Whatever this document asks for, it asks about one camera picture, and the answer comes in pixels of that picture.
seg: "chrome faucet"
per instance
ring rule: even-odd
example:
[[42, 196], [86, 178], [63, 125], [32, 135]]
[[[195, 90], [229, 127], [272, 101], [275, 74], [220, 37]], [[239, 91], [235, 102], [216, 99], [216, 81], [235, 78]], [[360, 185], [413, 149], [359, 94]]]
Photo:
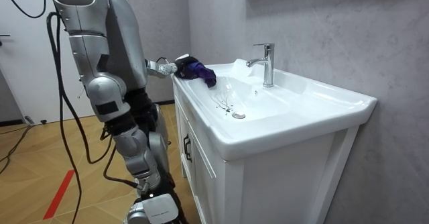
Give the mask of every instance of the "chrome faucet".
[[274, 79], [274, 46], [275, 44], [255, 44], [254, 46], [264, 46], [265, 57], [260, 59], [249, 60], [246, 62], [247, 67], [252, 67], [256, 63], [263, 63], [265, 65], [265, 72], [263, 74], [263, 86], [272, 87]]

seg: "wall baseboard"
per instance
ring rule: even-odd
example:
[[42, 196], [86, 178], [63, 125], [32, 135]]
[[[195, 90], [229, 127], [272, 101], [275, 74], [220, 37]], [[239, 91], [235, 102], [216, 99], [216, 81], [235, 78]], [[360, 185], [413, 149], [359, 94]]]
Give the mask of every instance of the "wall baseboard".
[[174, 100], [159, 101], [159, 102], [156, 102], [155, 104], [158, 104], [158, 105], [169, 105], [169, 104], [174, 104]]
[[24, 121], [22, 121], [22, 119], [10, 120], [10, 121], [1, 121], [0, 127], [19, 125], [19, 124], [23, 124], [23, 123], [24, 123]]

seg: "cabinet handle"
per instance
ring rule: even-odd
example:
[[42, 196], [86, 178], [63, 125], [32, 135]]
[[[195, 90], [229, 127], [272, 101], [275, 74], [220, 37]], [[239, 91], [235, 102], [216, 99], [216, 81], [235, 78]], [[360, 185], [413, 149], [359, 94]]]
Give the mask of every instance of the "cabinet handle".
[[186, 137], [183, 138], [183, 148], [184, 148], [184, 150], [186, 149], [185, 143], [186, 143], [187, 139], [189, 139], [189, 134], [186, 134]]
[[185, 154], [186, 154], [186, 159], [192, 163], [192, 158], [190, 157], [190, 153], [188, 152], [189, 144], [190, 144], [190, 139], [188, 139], [188, 141], [185, 143]]
[[11, 35], [0, 35], [0, 37], [10, 37]]

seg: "white sink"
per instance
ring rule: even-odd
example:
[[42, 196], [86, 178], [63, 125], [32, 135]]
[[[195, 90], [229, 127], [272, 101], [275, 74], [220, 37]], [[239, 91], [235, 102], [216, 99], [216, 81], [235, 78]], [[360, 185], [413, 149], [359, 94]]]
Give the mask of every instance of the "white sink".
[[[174, 77], [214, 137], [224, 160], [243, 158], [365, 123], [377, 99], [281, 70], [265, 88], [263, 66], [244, 60], [208, 65], [217, 75], [209, 89], [202, 79]], [[237, 119], [233, 113], [245, 114]]]

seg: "purple cloth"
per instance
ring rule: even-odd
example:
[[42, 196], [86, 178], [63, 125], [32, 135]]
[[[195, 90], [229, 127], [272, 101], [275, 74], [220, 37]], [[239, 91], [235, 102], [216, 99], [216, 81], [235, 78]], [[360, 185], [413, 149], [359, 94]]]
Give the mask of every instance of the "purple cloth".
[[183, 79], [202, 78], [209, 88], [216, 85], [216, 74], [213, 70], [206, 68], [201, 62], [188, 64], [185, 69], [176, 76]]

